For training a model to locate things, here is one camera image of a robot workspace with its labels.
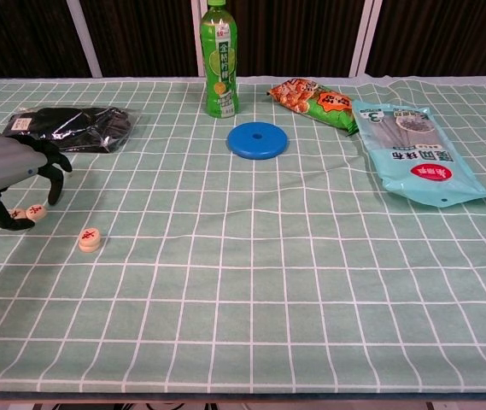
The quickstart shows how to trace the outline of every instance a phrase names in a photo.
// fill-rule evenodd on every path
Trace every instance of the table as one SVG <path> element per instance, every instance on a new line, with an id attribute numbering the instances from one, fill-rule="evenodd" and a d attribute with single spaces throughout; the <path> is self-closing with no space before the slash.
<path id="1" fill-rule="evenodd" d="M 240 114 L 216 120 L 201 79 L 0 79 L 0 131 L 35 106 L 139 114 L 119 152 L 70 155 L 45 220 L 0 230 L 0 396 L 486 394 L 486 200 L 388 193 L 358 134 L 272 102 L 283 80 L 240 79 Z M 317 80 L 432 107 L 486 187 L 486 77 Z M 288 150 L 231 155 L 252 120 Z M 78 250 L 85 226 L 96 253 Z"/>

